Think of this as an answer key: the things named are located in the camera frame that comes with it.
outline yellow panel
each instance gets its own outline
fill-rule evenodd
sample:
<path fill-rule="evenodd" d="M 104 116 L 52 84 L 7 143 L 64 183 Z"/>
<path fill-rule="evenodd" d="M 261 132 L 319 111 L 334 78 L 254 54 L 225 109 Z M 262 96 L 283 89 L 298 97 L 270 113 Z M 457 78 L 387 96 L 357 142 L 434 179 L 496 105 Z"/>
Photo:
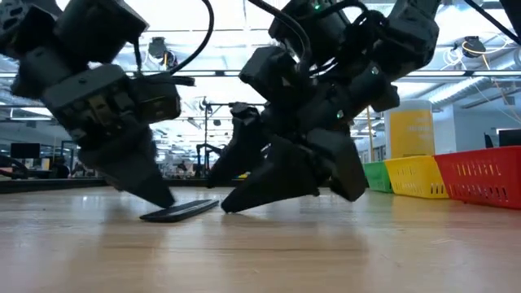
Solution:
<path fill-rule="evenodd" d="M 389 159 L 434 155 L 434 131 L 429 110 L 389 113 L 391 154 Z"/>

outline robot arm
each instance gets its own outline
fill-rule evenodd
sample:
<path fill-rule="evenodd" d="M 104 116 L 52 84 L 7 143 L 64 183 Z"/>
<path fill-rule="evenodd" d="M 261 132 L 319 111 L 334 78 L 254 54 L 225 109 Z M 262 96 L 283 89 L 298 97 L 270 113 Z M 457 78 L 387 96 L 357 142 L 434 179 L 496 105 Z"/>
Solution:
<path fill-rule="evenodd" d="M 318 195 L 328 178 L 335 193 L 349 201 L 358 199 L 366 188 L 365 176 L 353 140 L 345 129 L 339 131 L 338 123 L 352 120 L 368 106 L 380 112 L 400 104 L 391 82 L 431 61 L 440 2 L 399 0 L 385 18 L 355 0 L 291 0 L 282 13 L 296 20 L 307 36 L 297 36 L 299 29 L 288 28 L 287 17 L 276 15 L 269 34 L 287 50 L 259 48 L 239 74 L 268 103 L 262 113 L 240 104 L 231 110 L 234 135 L 208 184 L 252 172 L 222 203 L 223 209 L 240 212 Z M 362 9 L 352 24 L 342 12 L 350 6 Z M 312 55 L 305 54 L 307 46 Z M 315 69 L 303 77 L 288 50 Z M 267 159 L 252 168 L 252 158 L 268 144 Z"/>
<path fill-rule="evenodd" d="M 2 1 L 0 10 L 0 53 L 20 61 L 12 93 L 40 99 L 81 147 L 86 166 L 170 207 L 174 199 L 155 165 L 148 125 L 181 114 L 176 84 L 193 79 L 140 71 L 131 78 L 111 64 L 129 42 L 139 66 L 147 22 L 119 0 L 71 0 L 59 17 L 19 0 Z M 91 69 L 89 62 L 102 65 Z"/>

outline computer monitor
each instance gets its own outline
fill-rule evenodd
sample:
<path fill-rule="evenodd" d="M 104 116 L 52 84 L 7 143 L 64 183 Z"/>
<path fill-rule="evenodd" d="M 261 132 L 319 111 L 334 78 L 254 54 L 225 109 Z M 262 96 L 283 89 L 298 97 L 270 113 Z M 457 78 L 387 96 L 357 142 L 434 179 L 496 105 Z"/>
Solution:
<path fill-rule="evenodd" d="M 521 146 L 521 129 L 499 130 L 499 146 Z"/>
<path fill-rule="evenodd" d="M 36 159 L 40 157 L 39 143 L 12 143 L 11 158 Z"/>

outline black cable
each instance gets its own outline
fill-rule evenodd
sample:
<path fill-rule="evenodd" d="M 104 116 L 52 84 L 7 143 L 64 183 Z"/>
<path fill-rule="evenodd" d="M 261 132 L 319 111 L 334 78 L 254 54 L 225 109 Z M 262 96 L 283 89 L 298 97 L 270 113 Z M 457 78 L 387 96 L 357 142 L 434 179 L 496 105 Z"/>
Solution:
<path fill-rule="evenodd" d="M 179 63 L 176 67 L 170 69 L 170 74 L 174 74 L 179 70 L 183 69 L 188 63 L 192 62 L 206 47 L 208 42 L 210 42 L 210 37 L 212 37 L 213 26 L 215 24 L 215 15 L 213 14 L 212 4 L 210 4 L 209 0 L 201 0 L 204 5 L 208 9 L 208 31 L 206 32 L 206 36 L 204 36 L 203 42 L 199 45 L 199 47 L 192 53 L 188 58 L 184 59 L 181 63 Z"/>
<path fill-rule="evenodd" d="M 518 45 L 521 45 L 521 39 L 512 33 L 508 28 L 506 28 L 503 24 L 493 18 L 489 13 L 485 11 L 485 9 L 481 8 L 478 3 L 475 3 L 472 0 L 463 0 L 466 4 L 472 7 L 475 11 L 478 11 L 485 19 L 490 21 L 490 23 L 494 24 L 496 28 L 498 28 L 502 33 L 504 33 L 510 40 L 516 42 Z"/>
<path fill-rule="evenodd" d="M 135 40 L 133 45 L 134 45 L 134 58 L 136 59 L 136 65 L 138 65 L 138 74 L 141 74 L 143 61 L 141 60 L 141 50 L 139 49 L 139 39 Z"/>
<path fill-rule="evenodd" d="M 311 41 L 309 40 L 308 34 L 304 31 L 300 24 L 296 22 L 296 20 L 279 9 L 264 2 L 263 0 L 248 1 L 263 11 L 273 15 L 275 19 L 282 22 L 299 37 L 300 43 L 302 45 L 302 55 L 299 56 L 297 71 L 302 77 L 307 77 L 309 75 L 309 68 L 311 67 L 311 58 L 313 57 L 313 52 L 311 51 Z"/>

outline ceiling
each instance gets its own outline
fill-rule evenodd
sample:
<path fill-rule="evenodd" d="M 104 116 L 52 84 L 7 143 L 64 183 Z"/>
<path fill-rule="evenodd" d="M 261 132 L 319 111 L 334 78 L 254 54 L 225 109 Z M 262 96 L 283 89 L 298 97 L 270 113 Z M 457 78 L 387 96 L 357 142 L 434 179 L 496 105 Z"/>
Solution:
<path fill-rule="evenodd" d="M 68 1 L 58 0 L 58 5 L 63 9 Z M 158 60 L 147 55 L 147 44 L 152 37 L 165 37 L 169 49 L 183 60 L 202 41 L 207 27 L 208 16 L 206 8 L 201 1 L 186 0 L 127 0 L 126 1 L 138 14 L 140 14 L 150 27 L 142 35 L 142 57 L 145 60 L 144 69 L 147 71 L 164 70 Z M 287 0 L 266 1 L 282 8 Z M 364 1 L 371 9 L 376 9 L 388 15 L 395 1 L 374 0 Z M 163 138 L 168 138 L 168 144 L 175 145 L 176 152 L 193 154 L 195 144 L 204 141 L 204 111 L 200 104 L 206 99 L 207 103 L 247 102 L 263 103 L 265 100 L 248 85 L 243 84 L 236 76 L 238 70 L 246 63 L 252 52 L 258 46 L 266 46 L 273 41 L 269 38 L 267 28 L 273 17 L 254 7 L 247 1 L 219 0 L 212 1 L 216 16 L 215 32 L 212 40 L 201 55 L 190 63 L 182 75 L 196 77 L 196 87 L 180 87 L 183 112 L 177 120 L 170 120 L 152 125 L 158 133 L 166 133 Z M 492 9 L 488 12 L 497 20 L 510 28 L 510 21 L 501 9 Z M 345 10 L 348 18 L 354 20 L 359 11 L 357 9 Z M 486 70 L 482 59 L 460 58 L 458 53 L 452 52 L 455 42 L 460 42 L 465 36 L 479 36 L 486 45 L 488 51 L 489 66 L 491 69 L 508 70 L 517 68 L 512 64 L 513 50 L 516 46 L 498 29 L 491 25 L 481 15 L 462 1 L 454 0 L 454 5 L 440 7 L 436 22 L 440 26 L 440 37 L 433 60 L 414 75 L 396 81 L 399 94 L 402 99 L 424 98 L 436 102 L 437 107 L 443 107 L 447 103 L 466 105 L 483 95 L 497 95 L 492 82 L 469 81 L 465 77 L 447 77 L 451 72 L 460 72 L 464 69 Z M 127 71 L 136 69 L 133 47 L 126 46 L 118 55 L 114 63 L 119 64 Z M 12 97 L 8 94 L 8 87 L 12 83 L 18 66 L 14 60 L 0 59 L 0 105 L 17 104 L 33 105 L 33 107 L 1 109 L 3 115 L 11 116 L 49 116 L 50 113 L 38 101 L 30 101 L 23 98 Z M 215 71 L 223 71 L 224 77 L 211 77 Z M 517 81 L 513 77 L 503 76 L 500 86 L 509 86 L 517 89 Z M 462 89 L 476 87 L 480 92 L 461 94 Z M 456 100 L 455 91 L 462 95 Z M 480 109 L 487 107 L 487 103 L 473 107 Z M 363 131 L 366 122 L 363 121 L 365 113 L 357 122 L 355 129 Z M 212 117 L 208 121 L 208 142 L 216 146 L 226 144 L 230 140 L 232 125 L 230 113 L 227 107 L 214 107 Z"/>

